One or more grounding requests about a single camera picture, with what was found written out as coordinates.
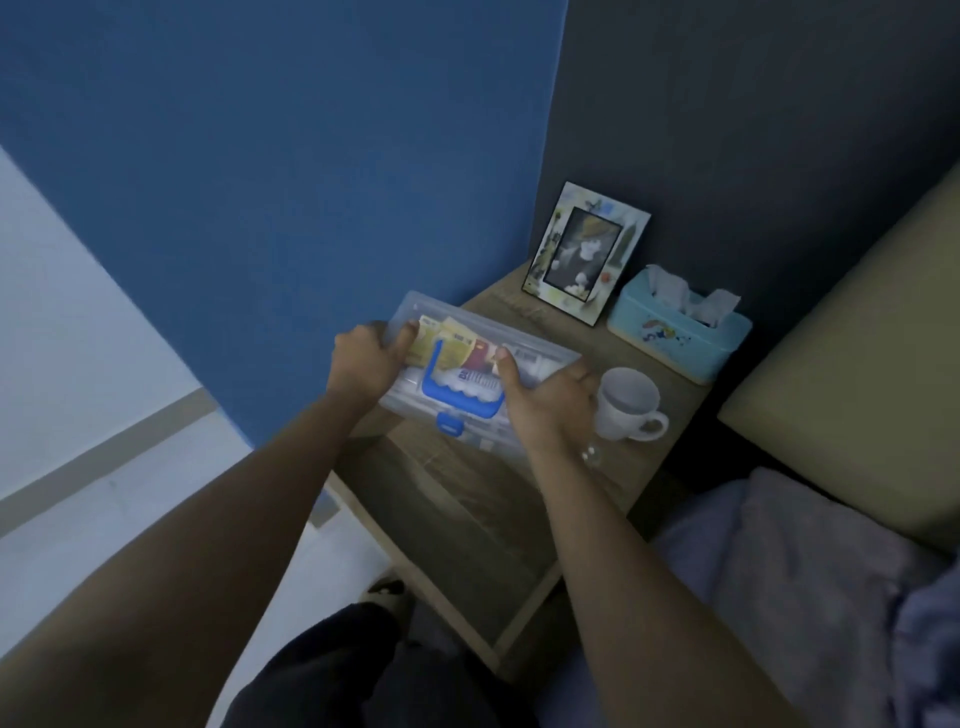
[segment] person's left arm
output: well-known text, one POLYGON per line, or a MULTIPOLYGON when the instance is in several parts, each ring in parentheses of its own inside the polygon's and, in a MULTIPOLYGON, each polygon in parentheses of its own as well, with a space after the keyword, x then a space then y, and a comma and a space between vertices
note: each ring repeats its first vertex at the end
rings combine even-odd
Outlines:
POLYGON ((337 336, 320 400, 94 571, 0 661, 0 725, 205 725, 340 449, 416 336, 416 324, 386 348, 373 327, 337 336))

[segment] mug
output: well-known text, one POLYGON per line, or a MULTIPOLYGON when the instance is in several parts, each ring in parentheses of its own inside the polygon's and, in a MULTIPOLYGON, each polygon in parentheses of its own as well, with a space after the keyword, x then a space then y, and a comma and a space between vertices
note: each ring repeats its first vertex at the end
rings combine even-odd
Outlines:
POLYGON ((600 378, 593 430, 604 440, 657 440, 670 426, 659 406, 660 390, 653 379, 636 369, 610 369, 600 378), (651 422, 660 427, 653 432, 641 429, 651 422))

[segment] white picture frame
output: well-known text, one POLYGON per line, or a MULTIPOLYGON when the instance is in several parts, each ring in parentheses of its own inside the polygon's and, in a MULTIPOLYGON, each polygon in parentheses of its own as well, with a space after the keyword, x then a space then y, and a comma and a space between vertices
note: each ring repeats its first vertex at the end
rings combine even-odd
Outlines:
POLYGON ((649 212, 565 183, 523 290, 595 325, 649 221, 649 212))

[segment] tissue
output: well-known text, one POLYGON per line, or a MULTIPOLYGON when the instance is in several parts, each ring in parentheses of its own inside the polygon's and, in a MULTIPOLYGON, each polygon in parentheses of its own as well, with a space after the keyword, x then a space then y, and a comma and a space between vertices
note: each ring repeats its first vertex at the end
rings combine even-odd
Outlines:
POLYGON ((680 276, 667 273, 659 265, 648 265, 647 276, 654 298, 665 306, 680 311, 691 319, 711 328, 720 326, 733 313, 740 297, 723 288, 717 288, 706 298, 695 303, 690 299, 690 286, 680 276))

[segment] blue tissue box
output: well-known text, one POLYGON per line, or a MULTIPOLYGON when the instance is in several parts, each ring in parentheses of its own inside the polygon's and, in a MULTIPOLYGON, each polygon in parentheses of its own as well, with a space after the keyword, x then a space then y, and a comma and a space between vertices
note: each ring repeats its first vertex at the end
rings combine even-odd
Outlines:
MULTIPOLYGON (((699 303, 703 297, 690 292, 699 303)), ((653 297, 647 271, 629 281, 607 319, 607 328, 697 384, 710 384, 747 338, 753 323, 732 313, 710 328, 653 297)))

